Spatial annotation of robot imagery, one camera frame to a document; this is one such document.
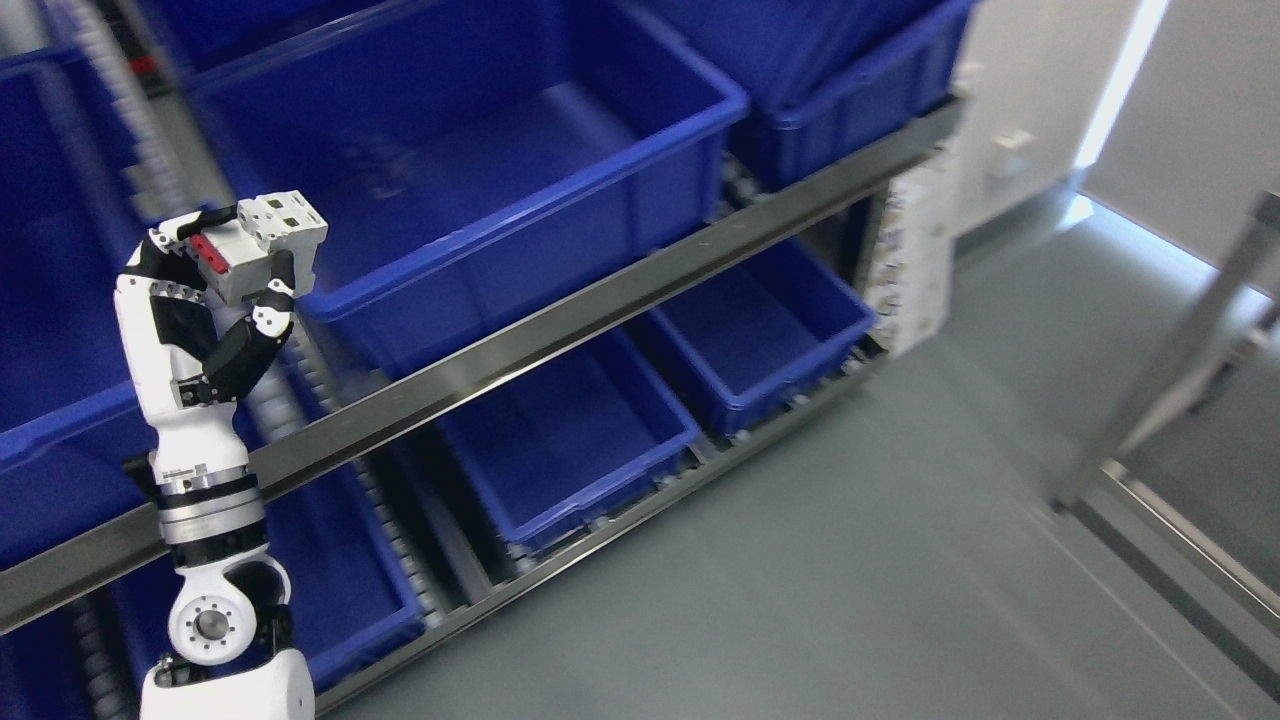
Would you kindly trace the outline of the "white robot forearm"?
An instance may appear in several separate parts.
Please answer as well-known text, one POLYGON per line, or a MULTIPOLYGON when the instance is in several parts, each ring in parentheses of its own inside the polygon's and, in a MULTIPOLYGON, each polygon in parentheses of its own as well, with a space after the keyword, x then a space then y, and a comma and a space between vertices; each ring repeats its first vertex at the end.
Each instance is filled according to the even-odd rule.
POLYGON ((316 694, 296 647, 292 584, 269 552, 257 478, 155 497, 182 579, 170 648, 143 679, 142 719, 314 719, 316 694))

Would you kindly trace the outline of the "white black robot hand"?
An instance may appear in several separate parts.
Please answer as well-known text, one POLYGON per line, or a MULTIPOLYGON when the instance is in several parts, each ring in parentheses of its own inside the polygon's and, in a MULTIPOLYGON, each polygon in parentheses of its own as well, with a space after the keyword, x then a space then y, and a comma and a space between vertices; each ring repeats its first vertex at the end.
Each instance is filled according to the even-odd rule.
POLYGON ((234 428, 237 404, 274 363, 294 324, 294 256, 270 256, 251 310, 220 332, 209 283, 189 242, 237 219, 233 206, 173 218, 147 231, 122 268, 113 302, 143 419, 157 446, 125 469, 156 505, 177 507, 248 486, 248 451, 234 428))

